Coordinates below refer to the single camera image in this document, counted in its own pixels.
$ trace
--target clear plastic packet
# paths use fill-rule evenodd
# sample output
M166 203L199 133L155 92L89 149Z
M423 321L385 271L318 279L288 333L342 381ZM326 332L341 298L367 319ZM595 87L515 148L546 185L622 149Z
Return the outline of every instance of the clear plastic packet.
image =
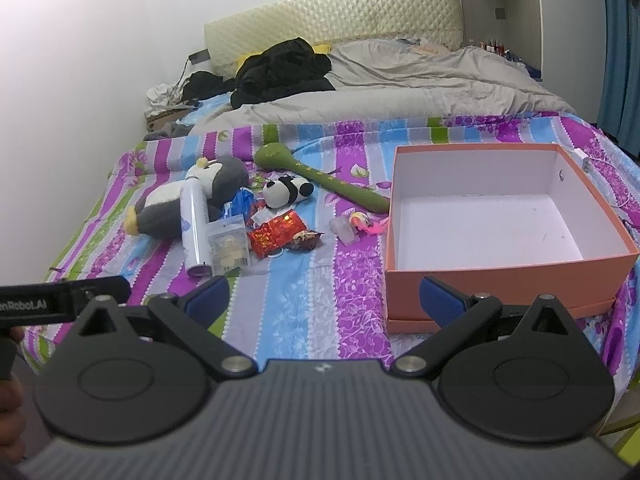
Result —
M236 267L249 266L249 242L242 215L210 222L207 225L207 238L214 276L226 274Z

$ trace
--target white wardrobe door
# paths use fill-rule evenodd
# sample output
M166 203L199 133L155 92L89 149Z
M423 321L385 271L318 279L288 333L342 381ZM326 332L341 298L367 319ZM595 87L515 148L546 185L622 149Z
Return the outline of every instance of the white wardrobe door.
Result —
M540 0L540 16L542 84L596 122L607 46L604 0Z

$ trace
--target silver screw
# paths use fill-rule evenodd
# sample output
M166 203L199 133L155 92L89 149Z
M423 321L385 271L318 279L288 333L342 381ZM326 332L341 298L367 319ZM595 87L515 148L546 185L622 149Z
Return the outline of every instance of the silver screw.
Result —
M396 361L396 368L402 372L413 373L424 370L427 367L427 361L417 355L405 355Z
M222 359L222 369L231 374L239 374L251 368L251 359L243 355L232 355Z

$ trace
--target quilted headboard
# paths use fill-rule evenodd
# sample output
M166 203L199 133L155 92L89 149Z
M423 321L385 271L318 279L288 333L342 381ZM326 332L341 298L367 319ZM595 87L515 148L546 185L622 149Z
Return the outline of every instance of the quilted headboard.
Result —
M204 26L214 72L235 73L242 54L301 37L311 44L421 36L451 50L462 46L460 0L285 0Z

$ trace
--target yellow pillow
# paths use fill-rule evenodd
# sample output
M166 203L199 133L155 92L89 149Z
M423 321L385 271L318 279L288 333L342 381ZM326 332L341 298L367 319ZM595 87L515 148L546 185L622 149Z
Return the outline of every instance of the yellow pillow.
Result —
M314 46L314 52L316 54L328 54L331 52L331 43L320 43L319 45ZM242 64L251 56L258 56L258 54L262 54L262 52L252 52L251 54L242 54L238 58L238 65L236 65L236 73L240 70Z

